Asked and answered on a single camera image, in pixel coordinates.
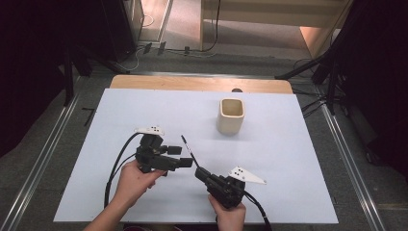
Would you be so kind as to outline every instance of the black cable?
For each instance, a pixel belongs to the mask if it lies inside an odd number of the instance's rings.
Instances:
[[[272,227],[270,226],[270,222],[269,222],[269,219],[267,217],[267,213],[265,213],[265,211],[262,208],[261,204],[249,192],[243,191],[243,193],[245,194],[246,198],[248,198],[249,201],[251,201],[252,203],[254,203],[258,207],[259,211],[261,212],[262,218],[264,219],[264,222],[265,222],[264,230],[265,231],[272,231]]]
[[[304,113],[304,112],[305,112],[306,110],[308,110],[312,105],[318,103],[319,101],[321,101],[320,98],[317,99],[317,100],[315,100],[315,101],[313,101],[312,103],[309,103],[309,104],[303,106],[303,107],[301,108],[302,113]]]
[[[323,106],[324,104],[326,104],[327,102],[321,102],[317,107],[315,107],[315,109],[313,109],[312,111],[310,111],[310,112],[308,112],[307,114],[305,114],[305,115],[303,115],[303,118],[306,118],[307,116],[309,116],[309,115],[311,115],[311,114],[313,114],[313,113],[315,113],[317,110],[318,110],[318,108],[320,108],[321,106]]]
[[[292,88],[292,90],[293,90],[294,94],[305,94],[305,95],[312,95],[312,96],[315,96],[315,97],[323,97],[324,96],[324,95],[319,94],[319,93],[306,92],[304,90],[299,90],[299,89],[296,89],[296,88]]]
[[[301,60],[297,60],[297,61],[294,62],[294,64],[293,64],[293,70],[296,69],[296,65],[297,65],[299,62],[302,62],[302,61],[311,61],[311,60],[312,60],[312,59],[301,59]],[[313,67],[310,67],[309,70],[312,71],[312,73],[315,73],[315,71],[314,71],[312,68],[313,68]],[[300,76],[300,77],[302,77],[302,78],[309,78],[309,76],[300,75],[300,73],[297,74],[297,76]]]
[[[134,157],[136,155],[136,153],[135,154],[132,154],[131,156],[129,156],[128,158],[126,158],[124,161],[122,161],[122,163],[119,165],[119,167],[116,169],[116,171],[115,171],[115,173],[114,173],[114,177],[116,176],[116,174],[117,174],[117,172],[120,170],[120,168],[123,166],[123,164],[125,164],[125,162],[127,161],[127,160],[129,160],[130,158],[132,158],[132,157]]]
[[[321,54],[320,56],[311,59],[309,62],[307,62],[306,64],[302,64],[300,67],[293,69],[285,74],[281,74],[281,75],[276,75],[274,76],[274,78],[276,80],[289,80],[290,78],[294,77],[295,75],[299,75],[300,73],[302,73],[305,70],[311,69],[312,67],[314,67],[315,65],[319,65],[319,66],[323,66],[325,68],[330,68],[330,66],[328,66],[327,64],[323,64],[321,61],[324,61],[326,59],[326,56],[328,56],[330,54],[330,51],[332,49],[332,46],[329,46],[327,48],[326,51],[323,52],[323,54]],[[303,60],[307,60],[307,59],[302,59],[302,60],[298,60],[296,61],[294,64],[297,64],[299,61],[303,61]]]
[[[190,155],[191,155],[192,159],[193,159],[194,162],[195,162],[195,165],[196,165],[197,167],[200,167],[200,165],[198,164],[197,160],[195,160],[195,157],[194,157],[194,155],[192,154],[192,151],[191,151],[189,145],[187,144],[187,141],[186,141],[186,139],[184,138],[183,135],[181,135],[181,139],[183,139],[184,144],[186,145],[187,149],[189,150]]]
[[[216,39],[213,42],[213,45],[207,49],[204,50],[198,50],[198,49],[193,49],[191,50],[192,52],[209,52],[210,50],[212,50],[214,48],[214,46],[216,46],[217,41],[218,41],[218,22],[219,22],[219,9],[221,6],[221,0],[218,0],[218,7],[217,7],[217,18],[216,18]],[[180,51],[180,52],[184,52],[185,50],[180,50],[180,49],[165,49],[167,51]]]
[[[125,151],[127,145],[129,145],[129,142],[132,141],[132,139],[133,139],[135,136],[137,136],[138,134],[140,134],[140,133],[135,133],[134,135],[132,135],[132,137],[130,137],[129,140],[123,145],[122,150],[120,150],[119,154],[117,155],[117,158],[116,158],[114,167],[112,168],[111,175],[109,176],[108,183],[106,183],[104,208],[106,208],[106,206],[108,206],[108,204],[109,204],[109,194],[110,194],[110,191],[111,191],[111,184],[112,184],[112,180],[114,179],[115,174],[116,174],[116,172],[117,172],[116,166],[117,166],[117,164],[119,163],[119,160],[120,160],[120,158],[122,157],[123,152]]]

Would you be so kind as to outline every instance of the hand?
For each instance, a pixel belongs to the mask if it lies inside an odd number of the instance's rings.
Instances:
[[[162,170],[143,173],[139,170],[138,161],[132,161],[122,167],[112,201],[124,205],[127,209],[135,205],[136,201],[155,185],[157,178],[165,174]]]
[[[225,207],[210,194],[208,195],[208,199],[217,214],[219,231],[237,231],[243,229],[246,208],[242,203],[235,208],[225,209]]]

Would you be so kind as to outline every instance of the paper cup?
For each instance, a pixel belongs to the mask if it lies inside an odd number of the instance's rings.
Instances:
[[[224,135],[235,135],[240,132],[245,109],[238,98],[224,98],[219,102],[217,129]]]

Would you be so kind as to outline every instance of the white table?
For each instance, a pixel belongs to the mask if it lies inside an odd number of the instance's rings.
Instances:
[[[237,136],[216,128],[218,102],[244,101],[246,115]],[[338,223],[316,153],[293,94],[233,93],[188,90],[106,90],[72,171],[54,221],[91,221],[103,209],[106,182],[116,156],[137,127],[160,125],[165,145],[183,146],[187,139],[199,164],[226,176],[241,166],[268,181],[246,184],[272,223]],[[137,136],[123,154],[133,154]],[[145,223],[213,223],[206,187],[194,177],[195,167],[162,177],[122,221]],[[117,177],[112,183],[111,197]],[[246,198],[245,223],[263,223]]]

